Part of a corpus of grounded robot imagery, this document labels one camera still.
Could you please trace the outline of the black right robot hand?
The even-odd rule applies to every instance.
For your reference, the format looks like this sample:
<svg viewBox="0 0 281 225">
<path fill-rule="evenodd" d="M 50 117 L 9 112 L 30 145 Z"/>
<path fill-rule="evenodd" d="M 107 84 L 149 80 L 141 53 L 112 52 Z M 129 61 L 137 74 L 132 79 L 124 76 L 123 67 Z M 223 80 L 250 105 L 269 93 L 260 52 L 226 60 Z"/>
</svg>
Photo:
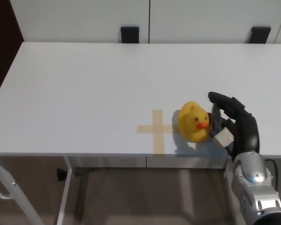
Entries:
<svg viewBox="0 0 281 225">
<path fill-rule="evenodd" d="M 209 92 L 208 98 L 213 103 L 209 113 L 211 138 L 215 138 L 225 128 L 232 134 L 232 143 L 224 145 L 228 154 L 235 158 L 244 152 L 259 153 L 260 141 L 255 117 L 245 110 L 245 106 L 235 97 Z"/>
</svg>

